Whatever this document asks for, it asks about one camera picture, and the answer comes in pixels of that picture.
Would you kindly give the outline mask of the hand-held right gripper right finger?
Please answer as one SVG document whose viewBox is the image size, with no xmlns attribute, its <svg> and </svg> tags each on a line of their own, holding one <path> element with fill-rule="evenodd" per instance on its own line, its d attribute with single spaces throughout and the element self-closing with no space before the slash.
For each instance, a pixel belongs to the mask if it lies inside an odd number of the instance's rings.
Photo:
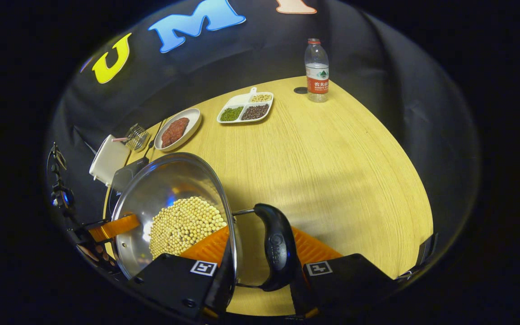
<svg viewBox="0 0 520 325">
<path fill-rule="evenodd" d="M 295 227 L 292 232 L 300 264 L 290 292 L 298 316 L 356 317 L 398 289 L 363 255 L 341 255 Z"/>
</svg>

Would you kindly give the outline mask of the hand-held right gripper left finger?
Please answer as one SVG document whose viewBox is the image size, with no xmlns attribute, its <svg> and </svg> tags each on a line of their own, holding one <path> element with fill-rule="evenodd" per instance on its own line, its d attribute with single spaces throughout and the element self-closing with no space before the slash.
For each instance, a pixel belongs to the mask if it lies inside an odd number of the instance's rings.
<svg viewBox="0 0 520 325">
<path fill-rule="evenodd" d="M 237 283 L 237 227 L 226 226 L 179 255 L 130 253 L 128 285 L 151 307 L 185 323 L 216 323 Z"/>
</svg>

